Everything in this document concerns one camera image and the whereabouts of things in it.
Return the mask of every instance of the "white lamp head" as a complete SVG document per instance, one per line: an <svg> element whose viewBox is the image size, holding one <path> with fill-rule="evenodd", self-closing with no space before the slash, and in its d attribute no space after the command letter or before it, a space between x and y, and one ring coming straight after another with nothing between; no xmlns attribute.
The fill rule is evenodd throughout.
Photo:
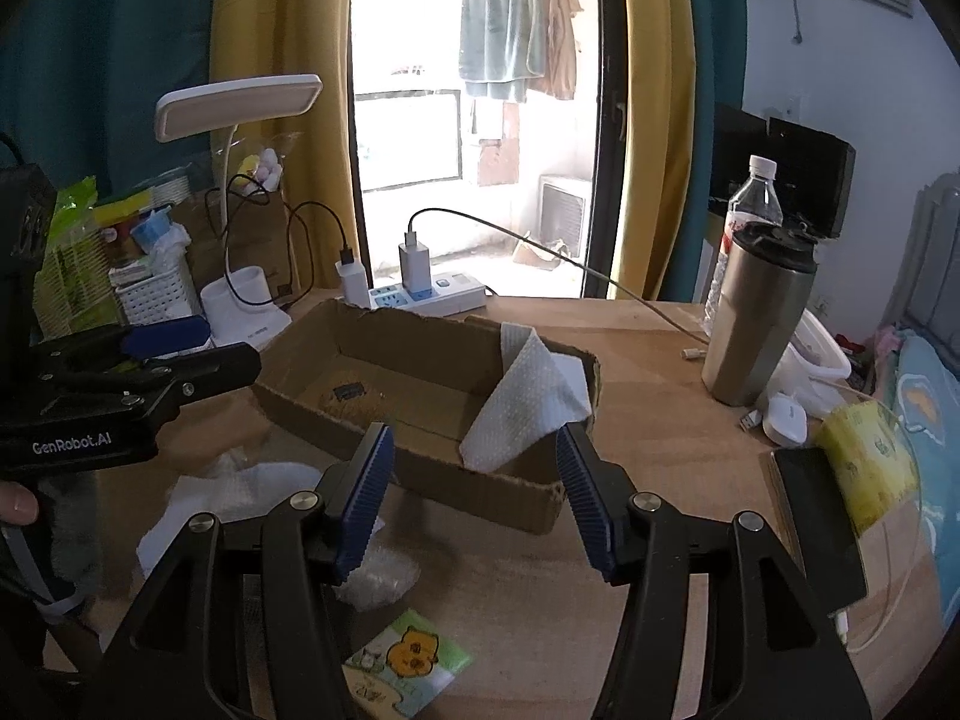
<svg viewBox="0 0 960 720"><path fill-rule="evenodd" d="M220 81L170 92L157 102L157 141L167 143L245 122L299 116L310 110L320 89L320 76L302 74Z"/></svg>

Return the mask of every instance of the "white bottle cap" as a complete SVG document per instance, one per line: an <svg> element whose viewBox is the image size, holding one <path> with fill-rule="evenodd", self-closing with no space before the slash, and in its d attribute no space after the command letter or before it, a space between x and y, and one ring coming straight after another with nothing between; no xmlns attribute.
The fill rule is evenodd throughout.
<svg viewBox="0 0 960 720"><path fill-rule="evenodd" d="M750 172L755 172L761 178L769 178L773 181L774 178L776 178L776 162L766 157L758 157L756 154L751 154Z"/></svg>

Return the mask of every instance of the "person's finger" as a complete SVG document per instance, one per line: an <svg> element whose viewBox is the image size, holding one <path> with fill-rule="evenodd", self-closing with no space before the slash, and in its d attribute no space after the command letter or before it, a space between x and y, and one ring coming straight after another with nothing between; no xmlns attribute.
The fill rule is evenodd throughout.
<svg viewBox="0 0 960 720"><path fill-rule="evenodd" d="M0 521L11 525L29 525L40 513L34 494L14 482L0 482Z"/></svg>

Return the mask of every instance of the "power strip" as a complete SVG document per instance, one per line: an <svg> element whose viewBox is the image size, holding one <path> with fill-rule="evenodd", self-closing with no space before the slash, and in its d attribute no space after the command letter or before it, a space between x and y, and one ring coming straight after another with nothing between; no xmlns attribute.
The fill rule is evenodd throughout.
<svg viewBox="0 0 960 720"><path fill-rule="evenodd" d="M410 293L402 284L370 290L371 308L398 308L424 317L449 317L487 304L487 288L467 274L434 274L429 290Z"/></svg>

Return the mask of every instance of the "bed headboard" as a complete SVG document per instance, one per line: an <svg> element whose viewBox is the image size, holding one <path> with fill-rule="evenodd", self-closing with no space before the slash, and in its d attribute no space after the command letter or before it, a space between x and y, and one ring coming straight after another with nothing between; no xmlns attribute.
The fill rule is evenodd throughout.
<svg viewBox="0 0 960 720"><path fill-rule="evenodd" d="M918 195L883 318L916 330L960 374L960 172L940 176Z"/></svg>

